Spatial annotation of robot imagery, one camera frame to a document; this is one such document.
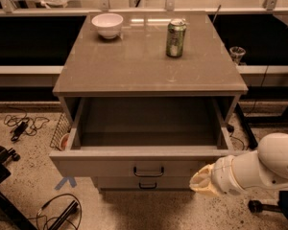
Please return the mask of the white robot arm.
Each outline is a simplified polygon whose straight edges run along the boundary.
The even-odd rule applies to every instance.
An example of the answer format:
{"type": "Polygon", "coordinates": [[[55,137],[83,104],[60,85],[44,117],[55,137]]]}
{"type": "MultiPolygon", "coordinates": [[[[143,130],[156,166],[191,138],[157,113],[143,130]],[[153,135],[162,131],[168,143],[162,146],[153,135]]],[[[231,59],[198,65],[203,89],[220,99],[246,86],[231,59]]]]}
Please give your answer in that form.
{"type": "Polygon", "coordinates": [[[268,134],[257,150],[204,166],[191,177],[189,187],[206,196],[239,196],[252,188],[288,191],[288,134],[268,134]]]}

